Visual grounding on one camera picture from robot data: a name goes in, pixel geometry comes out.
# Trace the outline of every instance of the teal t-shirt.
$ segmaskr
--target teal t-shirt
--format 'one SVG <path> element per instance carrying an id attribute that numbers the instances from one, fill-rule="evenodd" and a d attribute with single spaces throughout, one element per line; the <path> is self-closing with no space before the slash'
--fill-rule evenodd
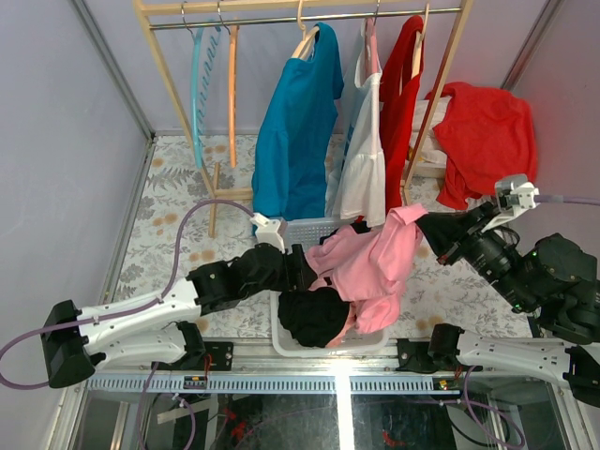
<path id="1" fill-rule="evenodd" d="M 270 218 L 324 216 L 324 161 L 344 81 L 336 34 L 317 26 L 309 59 L 286 63 L 256 143 L 253 207 Z"/>

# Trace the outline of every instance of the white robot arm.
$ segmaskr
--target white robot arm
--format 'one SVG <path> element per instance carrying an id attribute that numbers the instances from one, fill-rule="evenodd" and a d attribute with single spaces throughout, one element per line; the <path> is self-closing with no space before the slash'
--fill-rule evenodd
<path id="1" fill-rule="evenodd" d="M 457 365 L 508 369 L 562 387 L 576 398 L 600 406 L 600 294 L 596 259 L 554 234 L 520 256 L 496 233 L 503 224 L 533 209 L 538 190 L 524 175 L 496 186 L 497 203 L 463 214 L 430 213 L 417 220 L 441 264 L 465 259 L 515 312 L 534 312 L 539 326 L 563 340 L 545 346 L 480 337 L 454 325 L 440 324 L 426 348 L 426 370 Z M 96 369 L 161 362 L 171 369 L 195 368 L 204 355 L 193 323 L 201 315 L 234 308 L 240 300 L 268 289 L 307 290 L 316 275 L 301 246 L 287 253 L 278 220 L 256 215 L 260 242 L 231 262 L 213 262 L 178 280 L 154 306 L 99 321 L 108 313 L 147 305 L 159 292 L 125 302 L 77 310 L 69 300 L 54 307 L 46 325 L 93 319 L 73 330 L 42 337 L 50 386 L 65 387 Z M 419 371 L 419 366 L 407 369 Z"/>

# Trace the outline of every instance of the white wall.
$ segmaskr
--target white wall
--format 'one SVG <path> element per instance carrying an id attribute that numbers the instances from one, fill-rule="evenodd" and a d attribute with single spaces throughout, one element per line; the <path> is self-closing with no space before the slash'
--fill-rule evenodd
<path id="1" fill-rule="evenodd" d="M 154 60 L 143 38 L 133 13 L 131 2 L 123 0 L 88 0 L 112 51 L 123 69 L 132 90 L 140 101 L 148 119 L 158 130 L 180 128 L 173 107 Z M 381 11 L 422 9 L 425 1 L 385 4 Z M 433 8 L 452 7 L 458 0 L 435 0 Z M 525 37 L 529 33 L 546 0 L 476 0 L 464 32 L 451 81 L 499 86 L 511 67 Z M 325 14 L 340 11 L 365 12 L 372 7 L 306 8 L 305 14 Z M 267 11 L 239 13 L 237 17 L 265 17 Z M 271 13 L 273 17 L 295 16 L 293 9 Z M 231 18 L 232 13 L 224 13 Z M 180 22 L 180 16 L 160 18 L 166 22 Z M 188 15 L 187 19 L 206 20 L 206 16 Z M 377 22 L 380 57 L 384 63 L 392 51 L 404 17 L 379 19 Z M 426 68 L 422 92 L 429 90 L 442 59 L 445 43 L 452 29 L 454 15 L 431 16 L 427 27 Z M 350 56 L 360 21 L 330 22 L 337 33 L 342 66 Z M 189 72 L 192 39 L 187 30 L 157 32 L 180 96 L 188 107 Z M 257 132 L 268 103 L 277 85 L 279 75 L 301 34 L 295 23 L 242 27 L 238 49 L 237 128 L 238 132 Z M 207 132 L 223 132 L 227 127 L 227 56 L 228 37 L 221 35 L 221 45 L 211 81 Z"/>
<path id="2" fill-rule="evenodd" d="M 600 197 L 600 3 L 564 2 L 515 94 L 532 105 L 544 194 Z M 562 233 L 600 258 L 600 208 L 542 205 L 516 224 L 523 244 Z"/>
<path id="3" fill-rule="evenodd" d="M 144 139 L 68 2 L 0 2 L 0 345 L 100 298 Z M 38 338 L 2 361 L 47 379 Z M 42 448 L 60 391 L 0 386 L 0 447 Z"/>

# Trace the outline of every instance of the red t-shirt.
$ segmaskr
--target red t-shirt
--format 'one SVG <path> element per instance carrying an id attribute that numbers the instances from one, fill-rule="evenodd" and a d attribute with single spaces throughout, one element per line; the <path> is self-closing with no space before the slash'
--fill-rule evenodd
<path id="1" fill-rule="evenodd" d="M 466 209 L 466 199 L 493 195 L 505 176 L 537 175 L 532 109 L 510 92 L 450 82 L 442 96 L 452 96 L 443 121 L 433 128 L 448 155 L 438 202 Z"/>
<path id="2" fill-rule="evenodd" d="M 421 16 L 412 16 L 402 26 L 394 50 L 383 69 L 379 98 L 380 135 L 385 156 L 385 212 L 402 205 L 400 182 L 413 128 L 414 105 L 423 73 L 425 44 L 421 51 L 419 74 L 413 75 L 414 42 L 423 31 Z"/>

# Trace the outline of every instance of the white laundry basket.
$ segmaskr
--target white laundry basket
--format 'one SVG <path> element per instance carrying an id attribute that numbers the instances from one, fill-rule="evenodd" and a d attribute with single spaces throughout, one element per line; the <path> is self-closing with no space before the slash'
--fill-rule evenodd
<path id="1" fill-rule="evenodd" d="M 349 220 L 336 218 L 303 218 L 292 220 L 287 223 L 283 234 L 286 248 L 290 249 L 292 244 L 302 244 L 304 251 L 319 245 L 319 239 L 326 236 L 340 226 L 350 223 Z M 385 347 L 388 339 L 386 329 L 359 335 L 355 330 L 349 331 L 342 343 L 331 349 L 320 349 L 303 347 L 281 326 L 278 318 L 279 292 L 271 292 L 271 330 L 273 347 L 277 353 L 283 356 L 309 358 L 315 356 L 326 356 L 329 354 L 364 353 L 373 352 Z"/>

